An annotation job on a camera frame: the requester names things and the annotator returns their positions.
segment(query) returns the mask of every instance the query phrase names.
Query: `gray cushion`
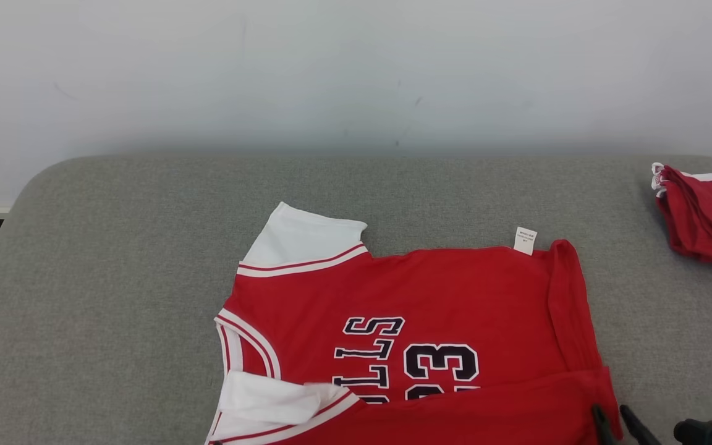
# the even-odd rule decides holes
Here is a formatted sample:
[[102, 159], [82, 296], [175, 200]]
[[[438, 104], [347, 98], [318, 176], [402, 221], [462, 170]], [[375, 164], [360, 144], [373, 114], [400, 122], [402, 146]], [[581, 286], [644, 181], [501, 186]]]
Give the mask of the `gray cushion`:
[[569, 239], [617, 400], [674, 443], [679, 420], [712, 419], [712, 265], [667, 246], [652, 161], [712, 172], [689, 156], [57, 164], [0, 231], [0, 443], [203, 442], [213, 318], [280, 200], [367, 222], [376, 256], [511, 245], [516, 226], [538, 248]]

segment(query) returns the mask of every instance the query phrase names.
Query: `white wall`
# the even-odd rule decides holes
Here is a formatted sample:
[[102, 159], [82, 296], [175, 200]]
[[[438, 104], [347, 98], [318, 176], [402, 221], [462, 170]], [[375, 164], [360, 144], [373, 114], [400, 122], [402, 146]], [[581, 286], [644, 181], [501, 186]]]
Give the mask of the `white wall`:
[[143, 136], [712, 155], [712, 1], [0, 1], [0, 206]]

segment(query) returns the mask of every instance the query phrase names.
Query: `red stripe trim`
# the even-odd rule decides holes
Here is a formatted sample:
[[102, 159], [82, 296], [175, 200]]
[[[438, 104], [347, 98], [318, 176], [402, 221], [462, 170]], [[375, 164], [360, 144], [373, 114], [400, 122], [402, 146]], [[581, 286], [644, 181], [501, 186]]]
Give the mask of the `red stripe trim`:
[[223, 326], [219, 327], [221, 329], [221, 338], [224, 339], [224, 357], [227, 360], [227, 369], [225, 369], [225, 372], [229, 372], [230, 368], [232, 366], [229, 364], [229, 343], [227, 342], [227, 331], [224, 330]]
[[308, 262], [305, 262], [305, 263], [297, 263], [297, 264], [294, 264], [294, 265], [276, 266], [276, 267], [274, 267], [274, 268], [258, 268], [258, 267], [249, 266], [249, 265], [240, 265], [239, 267], [245, 268], [245, 269], [250, 269], [250, 270], [272, 271], [272, 270], [280, 270], [280, 269], [288, 269], [288, 268], [297, 268], [297, 267], [300, 267], [300, 266], [317, 265], [317, 264], [319, 264], [319, 263], [325, 263], [325, 262], [327, 262], [327, 261], [336, 260], [336, 259], [339, 258], [340, 256], [347, 255], [348, 253], [351, 253], [352, 251], [354, 251], [354, 250], [356, 250], [357, 248], [360, 248], [360, 247], [364, 247], [364, 244], [354, 245], [353, 247], [348, 248], [348, 250], [346, 250], [346, 251], [340, 253], [339, 255], [337, 255], [337, 256], [332, 256], [331, 258], [327, 258], [327, 259], [325, 259], [325, 260], [314, 260], [314, 261], [308, 261]]
[[240, 326], [239, 324], [224, 318], [223, 316], [221, 316], [221, 314], [216, 315], [216, 316], [218, 318], [220, 318], [221, 320], [226, 321], [227, 323], [231, 324], [232, 326], [235, 326], [237, 329], [240, 330], [240, 332], [243, 332], [246, 336], [248, 336], [249, 338], [254, 340], [255, 344], [260, 346], [260, 349], [262, 349], [263, 353], [265, 353], [265, 358], [268, 361], [268, 367], [270, 368], [270, 369], [266, 369], [266, 372], [268, 372], [270, 374], [270, 375], [268, 375], [268, 377], [273, 378], [274, 377], [274, 364], [271, 363], [271, 354], [268, 353], [268, 349], [266, 349], [266, 347], [263, 346], [263, 344], [260, 343], [260, 341], [258, 341], [257, 338], [254, 338], [254, 335], [251, 335], [246, 329], [244, 329], [243, 326]]
[[[338, 405], [338, 403], [342, 402], [342, 400], [345, 399], [345, 397], [348, 397], [350, 395], [350, 391], [345, 392], [345, 395], [338, 398], [337, 400], [334, 400], [334, 402], [330, 403], [327, 407], [321, 409], [320, 411], [316, 412], [313, 416], [313, 419], [315, 417], [320, 416], [320, 414], [323, 414], [325, 411], [328, 411], [331, 408], [334, 408], [334, 406]], [[251, 439], [253, 437], [260, 437], [260, 436], [266, 436], [266, 434], [274, 434], [274, 433], [279, 433], [280, 431], [285, 431], [286, 429], [293, 428], [297, 425], [285, 425], [283, 427], [275, 428], [272, 430], [268, 431], [263, 431], [262, 433], [254, 433], [254, 434], [246, 434], [245, 436], [235, 436], [235, 437], [230, 437], [228, 439], [221, 440], [220, 442], [225, 443], [225, 442], [234, 442], [236, 440], [241, 440], [241, 439]]]
[[345, 400], [345, 397], [348, 397], [349, 395], [350, 395], [350, 391], [345, 392], [345, 394], [342, 395], [342, 397], [338, 398], [337, 400], [334, 400], [334, 402], [331, 403], [331, 405], [328, 405], [327, 407], [325, 407], [325, 408], [321, 409], [320, 411], [316, 412], [316, 413], [315, 413], [315, 416], [320, 416], [320, 414], [323, 414], [325, 411], [328, 411], [329, 409], [334, 408], [334, 406], [336, 406], [338, 403], [340, 403], [340, 402], [342, 402], [343, 400]]
[[218, 428], [218, 422], [221, 420], [221, 411], [218, 412], [218, 419], [216, 419], [216, 426], [213, 428], [213, 433], [216, 432], [216, 428]]

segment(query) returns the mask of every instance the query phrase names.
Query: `basketball jersey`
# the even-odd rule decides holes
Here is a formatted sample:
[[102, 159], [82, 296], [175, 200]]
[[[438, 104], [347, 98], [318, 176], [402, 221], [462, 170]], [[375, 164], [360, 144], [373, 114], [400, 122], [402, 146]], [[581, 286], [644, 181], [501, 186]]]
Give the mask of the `basketball jersey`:
[[[328, 383], [359, 406], [398, 407], [603, 369], [566, 240], [532, 255], [491, 247], [376, 258], [365, 228], [280, 203], [216, 318], [226, 373]], [[211, 440], [223, 434], [216, 425]]]
[[692, 175], [654, 163], [653, 189], [672, 249], [712, 263], [712, 174]]

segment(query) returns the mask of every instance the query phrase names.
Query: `clothing tag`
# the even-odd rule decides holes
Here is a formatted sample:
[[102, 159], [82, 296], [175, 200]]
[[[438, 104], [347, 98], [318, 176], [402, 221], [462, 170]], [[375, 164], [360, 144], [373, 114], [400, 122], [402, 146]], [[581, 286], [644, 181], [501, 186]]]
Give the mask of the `clothing tag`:
[[532, 250], [535, 248], [536, 231], [531, 231], [522, 227], [518, 227], [515, 231], [515, 245], [512, 246], [518, 252], [532, 255]]

